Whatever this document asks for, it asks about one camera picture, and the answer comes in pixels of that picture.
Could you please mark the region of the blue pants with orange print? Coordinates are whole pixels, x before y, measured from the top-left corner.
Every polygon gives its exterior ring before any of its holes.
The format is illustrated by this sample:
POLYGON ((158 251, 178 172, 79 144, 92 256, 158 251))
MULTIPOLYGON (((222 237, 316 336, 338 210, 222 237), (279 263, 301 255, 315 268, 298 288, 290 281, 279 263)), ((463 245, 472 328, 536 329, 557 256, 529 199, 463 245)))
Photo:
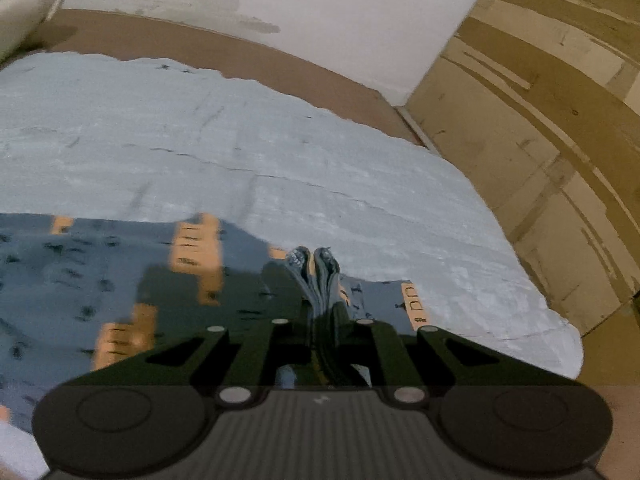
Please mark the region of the blue pants with orange print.
POLYGON ((242 337, 264 318, 307 322, 334 304, 411 335, 416 285, 345 275, 329 249, 274 247, 211 214, 169 222, 1 218, 1 417, 32 426, 70 378, 211 325, 242 337))

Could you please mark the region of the light blue quilted bedspread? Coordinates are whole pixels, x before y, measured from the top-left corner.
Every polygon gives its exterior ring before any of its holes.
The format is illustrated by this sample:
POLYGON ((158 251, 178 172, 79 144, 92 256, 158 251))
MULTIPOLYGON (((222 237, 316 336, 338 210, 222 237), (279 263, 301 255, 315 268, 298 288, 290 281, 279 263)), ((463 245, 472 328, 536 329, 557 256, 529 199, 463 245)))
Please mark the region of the light blue quilted bedspread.
MULTIPOLYGON (((171 60, 39 53, 1 72, 1 218, 208 212, 352 278, 407 280, 446 330, 569 378, 578 331, 529 281, 470 181, 424 148, 255 81, 171 60)), ((46 464, 1 426, 3 478, 46 464)))

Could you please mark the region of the plywood wardrobe panel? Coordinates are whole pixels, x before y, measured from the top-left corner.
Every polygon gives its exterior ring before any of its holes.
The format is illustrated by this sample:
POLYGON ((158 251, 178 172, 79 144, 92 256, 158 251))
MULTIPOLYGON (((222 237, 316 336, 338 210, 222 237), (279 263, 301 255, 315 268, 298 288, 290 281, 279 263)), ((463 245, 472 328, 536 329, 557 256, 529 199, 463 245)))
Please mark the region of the plywood wardrobe panel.
POLYGON ((532 281, 580 377, 639 380, 639 0, 478 0, 408 99, 532 281))

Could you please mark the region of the cream rolled comforter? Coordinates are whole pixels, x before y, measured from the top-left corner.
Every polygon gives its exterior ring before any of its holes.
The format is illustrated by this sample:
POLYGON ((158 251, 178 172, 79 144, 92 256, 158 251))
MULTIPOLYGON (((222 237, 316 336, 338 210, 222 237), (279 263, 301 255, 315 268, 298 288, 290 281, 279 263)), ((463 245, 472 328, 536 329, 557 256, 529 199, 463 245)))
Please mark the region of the cream rolled comforter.
POLYGON ((1 0, 1 61, 4 62, 36 29, 51 21, 64 0, 1 0))

